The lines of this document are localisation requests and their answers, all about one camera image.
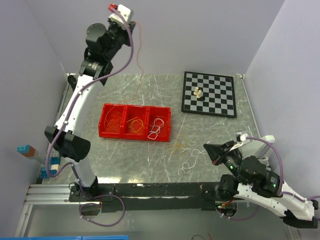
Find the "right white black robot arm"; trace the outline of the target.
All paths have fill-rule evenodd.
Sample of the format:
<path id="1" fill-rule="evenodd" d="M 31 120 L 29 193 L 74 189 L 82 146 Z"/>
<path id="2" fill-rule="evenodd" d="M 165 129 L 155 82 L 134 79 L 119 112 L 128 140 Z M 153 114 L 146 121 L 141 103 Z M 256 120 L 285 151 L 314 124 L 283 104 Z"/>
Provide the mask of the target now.
<path id="1" fill-rule="evenodd" d="M 314 211 L 319 203 L 298 195 L 275 172 L 256 156 L 242 157 L 234 141 L 224 144 L 204 144 L 213 165 L 224 164 L 231 172 L 220 178 L 216 189 L 219 201 L 240 198 L 269 209 L 283 222 L 298 229 L 318 228 Z"/>

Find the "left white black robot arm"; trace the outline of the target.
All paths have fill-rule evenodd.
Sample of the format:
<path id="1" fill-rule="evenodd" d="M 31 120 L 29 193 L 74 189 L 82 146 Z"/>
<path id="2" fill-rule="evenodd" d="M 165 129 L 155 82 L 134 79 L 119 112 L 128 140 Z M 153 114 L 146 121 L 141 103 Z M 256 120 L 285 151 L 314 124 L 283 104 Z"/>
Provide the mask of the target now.
<path id="1" fill-rule="evenodd" d="M 87 28 L 87 47 L 71 99 L 55 125 L 47 126 L 44 131 L 50 142 L 45 157 L 47 175 L 55 178 L 61 173 L 60 170 L 56 174 L 50 173 L 50 155 L 52 150 L 56 150 L 66 159 L 65 166 L 71 167 L 76 177 L 75 185 L 87 201 L 98 197 L 99 183 L 88 160 L 91 143 L 81 137 L 83 121 L 107 79 L 115 75 L 112 71 L 113 57 L 123 45 L 133 47 L 132 33 L 135 26 L 134 21 L 123 26 L 110 21 L 108 27 L 94 23 Z"/>

